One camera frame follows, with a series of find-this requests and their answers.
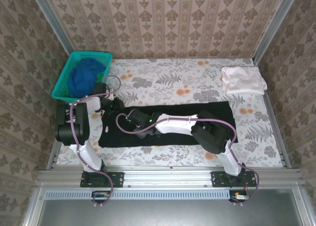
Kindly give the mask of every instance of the wallpaper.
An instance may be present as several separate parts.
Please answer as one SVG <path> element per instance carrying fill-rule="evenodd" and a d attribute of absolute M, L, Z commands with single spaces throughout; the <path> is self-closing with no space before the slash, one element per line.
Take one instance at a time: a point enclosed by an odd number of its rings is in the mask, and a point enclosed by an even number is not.
<path fill-rule="evenodd" d="M 75 50 L 252 57 L 280 0 L 48 0 Z"/>
<path fill-rule="evenodd" d="M 259 63 L 291 164 L 316 206 L 316 0 L 295 0 Z"/>
<path fill-rule="evenodd" d="M 0 0 L 0 225 L 20 224 L 46 168 L 66 59 L 35 0 Z"/>

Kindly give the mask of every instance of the black cloth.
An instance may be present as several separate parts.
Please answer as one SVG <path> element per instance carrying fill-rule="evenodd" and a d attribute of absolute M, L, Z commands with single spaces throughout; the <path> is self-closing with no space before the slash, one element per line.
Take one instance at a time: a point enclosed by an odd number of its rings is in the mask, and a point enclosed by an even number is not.
<path fill-rule="evenodd" d="M 199 114 L 201 110 L 206 110 L 213 114 L 220 120 L 224 120 L 236 128 L 233 112 L 228 102 L 213 102 L 207 104 L 181 104 L 181 105 L 161 105 L 161 106 L 145 106 L 145 107 L 127 107 L 120 112 L 112 113 L 110 116 L 103 116 L 103 130 L 99 139 L 100 147 L 119 148 L 119 147 L 138 147 L 138 146 L 167 146 L 167 145 L 198 145 L 198 142 L 193 136 L 184 134 L 161 134 L 161 135 L 146 135 L 143 139 L 137 135 L 130 135 L 120 131 L 116 125 L 115 118 L 119 113 L 129 114 L 134 108 L 152 115 L 153 113 L 165 113 L 168 115 L 194 115 Z M 127 130 L 133 131 L 135 125 L 126 121 L 122 116 L 119 118 L 118 123 L 120 126 Z M 232 139 L 233 131 L 229 130 L 230 138 Z"/>

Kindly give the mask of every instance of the blue towel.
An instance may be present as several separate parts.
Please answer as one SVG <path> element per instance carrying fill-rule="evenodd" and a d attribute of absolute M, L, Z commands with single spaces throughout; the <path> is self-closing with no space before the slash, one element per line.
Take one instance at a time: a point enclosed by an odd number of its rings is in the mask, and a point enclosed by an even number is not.
<path fill-rule="evenodd" d="M 80 60 L 71 71 L 68 91 L 75 98 L 82 98 L 93 92 L 98 73 L 105 70 L 103 64 L 93 58 Z"/>

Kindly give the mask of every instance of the white cloth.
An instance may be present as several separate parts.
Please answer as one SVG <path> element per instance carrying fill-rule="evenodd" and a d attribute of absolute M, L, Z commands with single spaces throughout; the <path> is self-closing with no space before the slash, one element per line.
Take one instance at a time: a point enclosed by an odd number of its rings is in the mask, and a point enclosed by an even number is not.
<path fill-rule="evenodd" d="M 258 67 L 223 67 L 223 91 L 226 94 L 264 94 L 267 83 Z"/>

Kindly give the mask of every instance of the black mounting bracket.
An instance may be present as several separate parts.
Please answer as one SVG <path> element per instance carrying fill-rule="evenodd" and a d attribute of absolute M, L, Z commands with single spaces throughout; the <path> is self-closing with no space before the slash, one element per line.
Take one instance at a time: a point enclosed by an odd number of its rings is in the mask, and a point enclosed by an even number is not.
<path fill-rule="evenodd" d="M 107 168 L 102 161 L 100 172 L 104 172 L 109 175 L 113 182 L 114 188 L 122 188 L 124 183 L 123 172 L 107 172 Z M 110 188 L 111 184 L 106 176 L 100 173 L 83 172 L 80 182 L 81 188 Z"/>
<path fill-rule="evenodd" d="M 244 168 L 242 168 L 238 176 L 229 175 L 225 171 L 211 172 L 211 180 L 214 188 L 244 188 L 246 184 L 248 187 L 257 186 L 255 174 L 252 171 L 245 171 Z"/>

